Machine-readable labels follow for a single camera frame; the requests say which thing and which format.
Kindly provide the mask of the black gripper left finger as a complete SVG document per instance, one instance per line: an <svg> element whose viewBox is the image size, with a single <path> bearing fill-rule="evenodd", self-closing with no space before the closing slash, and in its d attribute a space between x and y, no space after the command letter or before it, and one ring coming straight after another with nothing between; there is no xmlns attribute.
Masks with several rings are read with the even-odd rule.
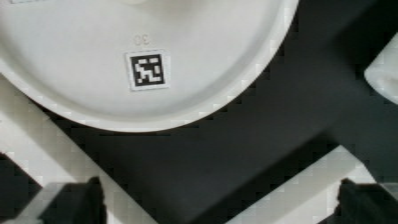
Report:
<svg viewBox="0 0 398 224"><path fill-rule="evenodd" d="M104 193L99 178L53 182L40 189L10 224L106 224Z"/></svg>

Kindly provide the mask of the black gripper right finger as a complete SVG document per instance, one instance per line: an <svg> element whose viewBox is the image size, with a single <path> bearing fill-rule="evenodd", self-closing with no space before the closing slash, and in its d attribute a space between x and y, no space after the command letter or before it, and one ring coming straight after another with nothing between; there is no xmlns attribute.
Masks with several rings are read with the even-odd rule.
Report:
<svg viewBox="0 0 398 224"><path fill-rule="evenodd" d="M340 181L328 224L398 224L398 183Z"/></svg>

